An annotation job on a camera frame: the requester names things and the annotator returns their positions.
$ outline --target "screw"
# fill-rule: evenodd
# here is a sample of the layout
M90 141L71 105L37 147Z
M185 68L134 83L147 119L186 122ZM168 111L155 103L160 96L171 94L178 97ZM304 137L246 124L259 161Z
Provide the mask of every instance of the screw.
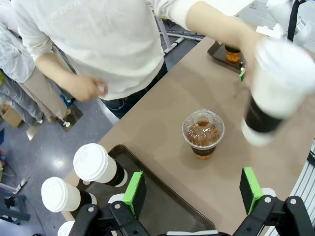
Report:
M296 204L296 200L294 198L292 198L290 203L294 205L294 204Z
M265 198L265 202L266 202L266 203L270 203L270 202L271 202L271 198L266 197L266 198Z

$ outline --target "jeans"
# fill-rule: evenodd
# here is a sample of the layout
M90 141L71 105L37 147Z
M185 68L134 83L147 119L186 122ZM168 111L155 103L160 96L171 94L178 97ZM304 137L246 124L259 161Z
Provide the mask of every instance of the jeans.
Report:
M102 100L106 107L118 118L121 119L163 76L167 73L165 62L161 70L152 80L152 82L143 90L136 92L128 97L115 99L111 101Z
M7 101L28 125L33 125L36 120L43 118L43 113L38 105L24 92L17 82L6 75L0 86L0 97Z

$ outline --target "white lid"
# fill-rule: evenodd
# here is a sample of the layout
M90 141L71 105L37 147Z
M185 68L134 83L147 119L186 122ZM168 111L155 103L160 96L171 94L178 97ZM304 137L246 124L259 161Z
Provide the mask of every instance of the white lid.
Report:
M315 89L315 63L301 47L283 40L265 39L257 47L256 59L266 75L297 92Z
M41 187L41 198L45 207L52 212L61 211L67 201L68 190L64 181L58 177L51 177Z
M74 155L73 167L78 177L85 181L95 181L106 170L108 154L98 144L86 144Z
M71 229L74 225L74 220L73 221L67 221L58 230L58 236L69 236Z

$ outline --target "table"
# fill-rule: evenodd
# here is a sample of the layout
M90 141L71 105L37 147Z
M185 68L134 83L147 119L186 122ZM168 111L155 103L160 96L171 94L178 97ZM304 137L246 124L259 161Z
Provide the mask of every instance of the table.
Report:
M305 101L272 144L251 146L240 125L249 92L237 73L207 55L213 43L203 39L99 144L107 150L126 145L217 229L232 234L246 217L239 191L244 166L253 167L261 187L273 188L283 200L289 196L315 136L315 97ZM182 123L198 109L216 112L225 124L222 144L208 160L197 159L182 137Z

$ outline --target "black tray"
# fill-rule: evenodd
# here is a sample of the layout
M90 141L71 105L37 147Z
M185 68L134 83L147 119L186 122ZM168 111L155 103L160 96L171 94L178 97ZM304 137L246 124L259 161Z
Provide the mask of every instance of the black tray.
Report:
M223 44L220 44L219 42L215 41L214 45L211 46L211 48L208 49L208 55L212 56L214 59L217 59L225 64L228 64L238 70L241 71L240 63L245 63L245 59L243 55L241 55L241 60L239 62L229 62L226 59L226 50Z
M124 145L115 146L109 155L128 172L128 181L123 187L117 188L97 182L84 185L82 180L77 186L80 190L94 194L100 208L107 205L111 196L124 193L132 174L143 170L147 183L147 195L139 221L151 235L165 234L168 231L197 232L215 229L210 220L164 184ZM77 211L71 212L74 218L77 213Z

